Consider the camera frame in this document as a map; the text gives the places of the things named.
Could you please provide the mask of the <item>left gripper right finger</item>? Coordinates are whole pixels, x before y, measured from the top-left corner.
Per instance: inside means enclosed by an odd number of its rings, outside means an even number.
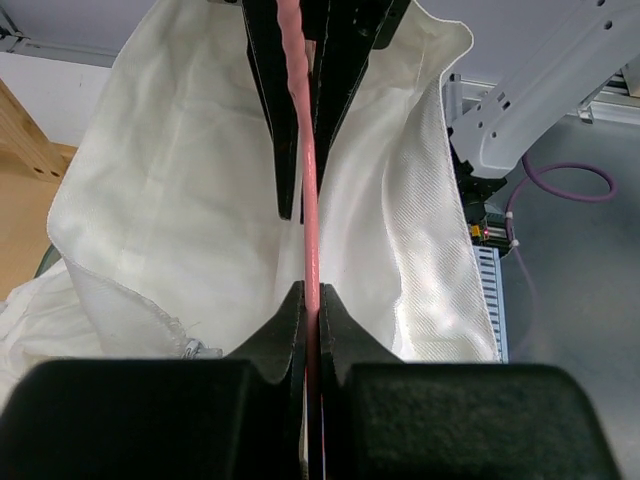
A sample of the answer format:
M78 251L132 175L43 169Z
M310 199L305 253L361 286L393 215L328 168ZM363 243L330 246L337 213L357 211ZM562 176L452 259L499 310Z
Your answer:
M330 479L616 479L595 410L564 370L406 363L331 285L319 312Z

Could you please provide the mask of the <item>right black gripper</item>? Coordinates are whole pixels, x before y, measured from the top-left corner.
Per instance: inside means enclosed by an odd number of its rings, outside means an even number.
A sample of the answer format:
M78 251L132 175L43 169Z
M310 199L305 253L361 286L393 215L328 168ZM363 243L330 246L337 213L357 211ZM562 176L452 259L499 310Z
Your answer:
M369 56L386 48L409 1L300 1L302 30L315 43L311 74L316 180L364 78ZM247 57L272 140L279 216L292 215L298 124L287 85L276 0L244 0Z

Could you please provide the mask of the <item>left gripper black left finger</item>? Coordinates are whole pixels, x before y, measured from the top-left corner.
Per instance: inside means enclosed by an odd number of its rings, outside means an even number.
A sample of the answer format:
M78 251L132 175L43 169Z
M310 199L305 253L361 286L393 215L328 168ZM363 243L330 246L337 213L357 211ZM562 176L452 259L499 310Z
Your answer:
M304 288L221 359L56 360L1 416L5 479L298 479Z

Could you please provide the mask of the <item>pink hanger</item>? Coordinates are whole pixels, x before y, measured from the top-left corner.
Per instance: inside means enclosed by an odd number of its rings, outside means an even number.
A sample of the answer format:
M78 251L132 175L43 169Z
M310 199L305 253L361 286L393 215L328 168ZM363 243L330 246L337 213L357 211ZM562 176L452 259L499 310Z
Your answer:
M302 201L304 215L304 266L306 308L306 391L308 474L322 479L323 430L321 372L319 354L319 222L316 158L311 118L311 94L308 58L302 28L302 11L298 1L277 3L277 22L285 54L287 86L292 98L299 130L302 156Z

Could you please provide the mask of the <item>cream white garment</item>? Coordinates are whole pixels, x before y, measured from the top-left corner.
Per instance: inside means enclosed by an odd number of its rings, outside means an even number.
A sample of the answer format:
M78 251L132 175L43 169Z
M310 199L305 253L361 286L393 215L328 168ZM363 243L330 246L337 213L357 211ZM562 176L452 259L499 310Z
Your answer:
M442 106L472 44L411 4L321 171L320 278L408 361L498 357ZM66 356L230 352L302 277L245 46L237 8L160 1L116 59L48 219L89 332L63 332Z

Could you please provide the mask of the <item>white pleated blouse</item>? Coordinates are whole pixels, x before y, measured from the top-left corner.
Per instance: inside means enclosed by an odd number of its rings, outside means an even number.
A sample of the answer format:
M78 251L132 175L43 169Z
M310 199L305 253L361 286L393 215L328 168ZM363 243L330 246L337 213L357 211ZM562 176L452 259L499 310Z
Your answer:
M15 288L1 303L2 404L37 364L101 354L96 330L63 262Z

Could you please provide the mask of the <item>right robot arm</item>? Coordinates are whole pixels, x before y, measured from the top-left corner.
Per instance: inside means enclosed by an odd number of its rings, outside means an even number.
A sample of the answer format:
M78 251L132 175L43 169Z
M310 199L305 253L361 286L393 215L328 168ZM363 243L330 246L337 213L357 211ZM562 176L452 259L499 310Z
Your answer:
M324 171L370 54L389 46L406 17L405 1L297 1L287 21L313 57L301 61L311 90L316 167ZM247 57L273 143L279 216L294 206L298 122L274 1L241 5ZM564 114L639 53L635 1L584 1L547 41L450 132L465 204L488 199L517 160Z

